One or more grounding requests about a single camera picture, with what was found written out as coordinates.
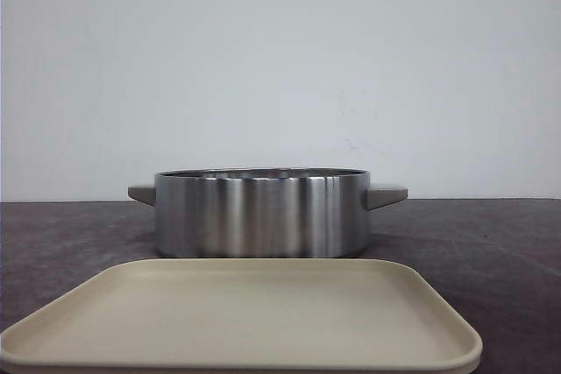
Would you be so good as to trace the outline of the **stainless steel steamer pot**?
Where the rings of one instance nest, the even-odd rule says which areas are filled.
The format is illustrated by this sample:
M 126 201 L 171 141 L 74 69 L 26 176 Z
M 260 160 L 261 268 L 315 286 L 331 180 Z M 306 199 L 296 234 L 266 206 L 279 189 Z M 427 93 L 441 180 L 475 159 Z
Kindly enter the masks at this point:
M 157 173 L 130 186 L 171 258 L 339 258 L 367 247 L 370 213 L 408 198 L 366 170 L 232 168 Z

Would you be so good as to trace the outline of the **cream rectangular tray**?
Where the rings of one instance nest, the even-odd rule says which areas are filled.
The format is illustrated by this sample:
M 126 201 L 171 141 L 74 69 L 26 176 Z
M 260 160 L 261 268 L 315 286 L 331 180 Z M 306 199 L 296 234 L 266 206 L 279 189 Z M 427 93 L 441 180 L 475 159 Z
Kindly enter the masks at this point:
M 148 259 L 1 335 L 9 373 L 470 373 L 478 332 L 376 259 Z

